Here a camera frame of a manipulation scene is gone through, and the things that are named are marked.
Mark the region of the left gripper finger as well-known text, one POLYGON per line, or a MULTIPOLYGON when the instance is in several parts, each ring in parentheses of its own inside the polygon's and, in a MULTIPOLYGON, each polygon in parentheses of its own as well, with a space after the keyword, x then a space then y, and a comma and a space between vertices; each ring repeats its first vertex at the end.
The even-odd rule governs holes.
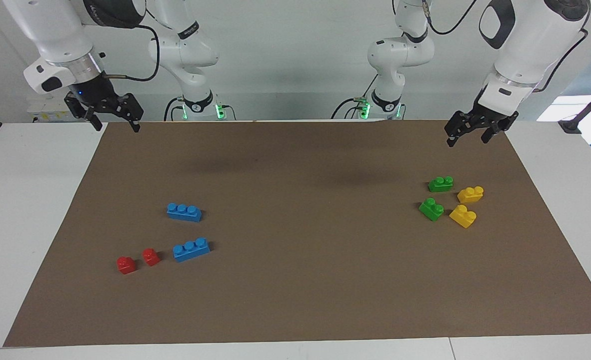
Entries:
POLYGON ((460 137, 476 130, 479 125, 479 117, 471 112, 456 111, 447 121, 444 130, 447 135, 446 143, 449 147, 456 145, 460 137))
POLYGON ((489 119, 489 125, 480 137, 481 141, 484 144, 488 144, 492 137, 494 137, 495 135, 499 134, 500 132, 508 131, 517 119, 517 117, 518 112, 514 112, 510 116, 504 116, 502 118, 497 119, 494 118, 493 120, 489 119))

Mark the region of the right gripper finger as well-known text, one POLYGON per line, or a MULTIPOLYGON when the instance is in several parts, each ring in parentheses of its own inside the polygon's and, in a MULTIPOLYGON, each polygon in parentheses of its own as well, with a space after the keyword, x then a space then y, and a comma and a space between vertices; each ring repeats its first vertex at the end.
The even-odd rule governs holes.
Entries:
POLYGON ((132 93, 118 97, 118 117, 126 120, 134 133, 140 132, 143 114, 144 109, 132 93))
POLYGON ((74 118, 90 123, 97 132, 102 129, 102 123, 95 114, 94 105, 83 105, 74 94, 67 94, 64 102, 74 118))

